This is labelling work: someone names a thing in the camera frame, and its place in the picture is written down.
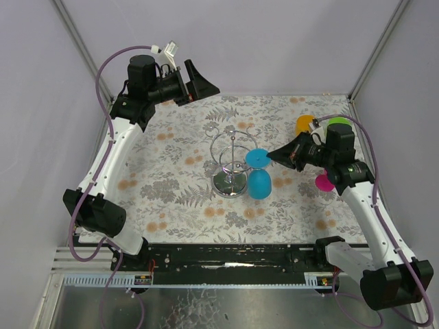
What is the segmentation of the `blue plastic wine glass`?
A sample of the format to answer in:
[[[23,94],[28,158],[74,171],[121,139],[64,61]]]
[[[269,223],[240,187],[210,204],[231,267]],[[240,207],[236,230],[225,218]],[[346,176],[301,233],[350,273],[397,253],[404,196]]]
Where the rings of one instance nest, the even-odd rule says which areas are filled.
[[[251,169],[247,179],[249,196],[256,200],[267,198],[272,192],[271,177],[265,170],[270,164],[268,151],[261,148],[253,149],[247,153],[245,161]]]

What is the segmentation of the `pink plastic wine glass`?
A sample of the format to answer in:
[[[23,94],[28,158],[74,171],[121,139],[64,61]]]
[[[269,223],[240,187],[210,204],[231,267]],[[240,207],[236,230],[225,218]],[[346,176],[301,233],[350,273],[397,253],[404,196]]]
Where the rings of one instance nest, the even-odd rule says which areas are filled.
[[[316,187],[323,192],[331,192],[335,186],[329,181],[326,174],[320,174],[315,179]]]

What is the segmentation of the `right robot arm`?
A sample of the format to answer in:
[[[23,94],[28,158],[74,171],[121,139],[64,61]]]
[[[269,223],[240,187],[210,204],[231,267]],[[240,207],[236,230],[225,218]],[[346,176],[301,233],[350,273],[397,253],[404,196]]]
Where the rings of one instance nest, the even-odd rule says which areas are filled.
[[[373,310],[395,308],[425,299],[434,274],[427,260],[418,260],[397,232],[375,188],[375,177],[355,157],[355,134],[350,125],[334,123],[326,140],[316,144],[308,132],[271,151],[268,158],[302,171],[306,165],[323,168],[337,194],[353,212],[370,249],[370,258],[349,247],[340,237],[318,239],[320,258],[341,269],[359,285]]]

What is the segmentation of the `orange plastic wine glass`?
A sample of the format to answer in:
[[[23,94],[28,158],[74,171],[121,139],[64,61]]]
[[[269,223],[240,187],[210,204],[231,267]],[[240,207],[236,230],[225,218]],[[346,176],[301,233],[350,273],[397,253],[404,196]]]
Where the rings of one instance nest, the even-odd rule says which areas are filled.
[[[315,130],[315,126],[313,124],[314,119],[315,117],[309,114],[299,116],[296,120],[296,136],[302,132],[312,133]]]

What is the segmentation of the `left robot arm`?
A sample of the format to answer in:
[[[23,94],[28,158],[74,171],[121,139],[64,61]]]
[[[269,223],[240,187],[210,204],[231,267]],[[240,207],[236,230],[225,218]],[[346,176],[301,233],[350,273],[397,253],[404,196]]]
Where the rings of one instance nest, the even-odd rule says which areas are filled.
[[[126,211],[112,202],[128,153],[155,114],[156,105],[173,101],[184,106],[219,93],[219,88],[204,78],[191,60],[185,60],[189,81],[184,82],[180,68],[166,73],[152,56],[130,59],[128,78],[109,113],[108,131],[87,176],[75,189],[67,189],[62,200],[72,220],[70,233],[82,228],[102,238],[103,243],[123,253],[140,253],[144,239],[126,224]]]

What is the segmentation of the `green plastic wine glass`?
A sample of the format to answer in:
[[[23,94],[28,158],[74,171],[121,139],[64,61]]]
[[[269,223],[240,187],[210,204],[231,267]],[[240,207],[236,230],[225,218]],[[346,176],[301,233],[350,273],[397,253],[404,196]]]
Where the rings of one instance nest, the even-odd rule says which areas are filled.
[[[330,125],[333,125],[333,124],[344,124],[344,125],[351,126],[351,122],[348,119],[344,118],[344,117],[333,117],[333,118],[330,118],[328,120],[327,125],[330,126]]]

